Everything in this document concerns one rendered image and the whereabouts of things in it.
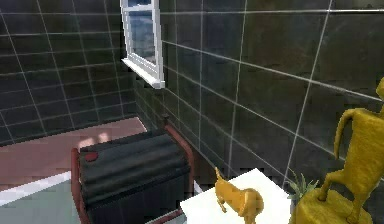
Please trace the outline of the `white framed window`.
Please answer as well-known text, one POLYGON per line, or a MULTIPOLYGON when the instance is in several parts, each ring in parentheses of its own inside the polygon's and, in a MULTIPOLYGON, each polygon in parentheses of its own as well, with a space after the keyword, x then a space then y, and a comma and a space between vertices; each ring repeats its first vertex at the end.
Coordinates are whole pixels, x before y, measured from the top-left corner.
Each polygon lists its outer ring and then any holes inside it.
POLYGON ((126 56, 122 62, 154 89, 165 87, 159 0, 120 0, 126 56))

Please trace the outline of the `small golden animal statue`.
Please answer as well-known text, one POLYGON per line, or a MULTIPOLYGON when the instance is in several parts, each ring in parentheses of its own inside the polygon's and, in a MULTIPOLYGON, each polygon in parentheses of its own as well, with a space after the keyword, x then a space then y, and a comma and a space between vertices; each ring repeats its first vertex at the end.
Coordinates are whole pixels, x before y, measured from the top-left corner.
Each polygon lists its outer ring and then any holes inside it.
POLYGON ((264 209, 261 194, 253 188, 239 189, 225 180, 218 168, 215 168, 217 180, 215 182, 215 195, 221 210, 226 213, 224 204, 228 204, 245 224, 256 224, 256 216, 264 209))

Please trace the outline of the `white table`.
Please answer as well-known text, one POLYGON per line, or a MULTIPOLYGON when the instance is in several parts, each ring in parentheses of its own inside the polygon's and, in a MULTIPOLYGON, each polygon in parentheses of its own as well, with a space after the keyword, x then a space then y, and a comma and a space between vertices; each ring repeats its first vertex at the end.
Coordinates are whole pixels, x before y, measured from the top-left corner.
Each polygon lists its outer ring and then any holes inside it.
MULTIPOLYGON (((288 194, 257 168, 227 181, 239 189, 253 188, 261 194, 264 209, 256 216, 256 224, 288 224, 291 216, 288 194)), ((224 207, 226 213, 217 202, 214 187, 181 202, 187 224, 245 224, 228 204, 224 207)))

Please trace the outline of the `small green house plant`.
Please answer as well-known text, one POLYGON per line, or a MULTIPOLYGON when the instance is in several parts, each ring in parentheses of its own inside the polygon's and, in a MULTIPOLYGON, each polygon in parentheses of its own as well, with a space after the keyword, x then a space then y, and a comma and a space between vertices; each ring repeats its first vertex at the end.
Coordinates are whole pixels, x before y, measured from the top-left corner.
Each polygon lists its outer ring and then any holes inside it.
POLYGON ((291 200, 299 201, 306 193, 314 190, 319 181, 310 180, 307 181, 303 174, 297 175, 293 170, 291 170, 294 181, 287 180, 286 183, 293 190, 293 193, 288 196, 291 200))

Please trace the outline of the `large golden figure statue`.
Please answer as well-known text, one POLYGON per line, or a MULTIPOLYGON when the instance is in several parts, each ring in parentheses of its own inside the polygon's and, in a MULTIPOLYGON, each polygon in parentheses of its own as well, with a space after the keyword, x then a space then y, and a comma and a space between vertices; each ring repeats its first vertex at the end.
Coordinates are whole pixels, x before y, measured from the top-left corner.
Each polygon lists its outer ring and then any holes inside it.
MULTIPOLYGON (((384 101, 384 78, 376 93, 384 101)), ((289 224, 373 224, 363 205, 384 177, 384 104, 378 112, 355 108, 342 114, 335 156, 347 123, 352 124, 352 135, 343 168, 328 173, 321 187, 302 195, 289 224)))

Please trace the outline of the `black bin with red frame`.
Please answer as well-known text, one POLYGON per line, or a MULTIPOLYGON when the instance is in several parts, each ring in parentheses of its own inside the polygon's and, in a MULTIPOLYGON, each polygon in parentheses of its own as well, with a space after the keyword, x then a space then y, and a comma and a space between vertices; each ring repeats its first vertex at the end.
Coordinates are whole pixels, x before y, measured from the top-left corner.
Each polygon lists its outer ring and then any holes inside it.
POLYGON ((71 150, 80 224, 165 224, 194 195, 194 155, 168 115, 161 128, 71 150))

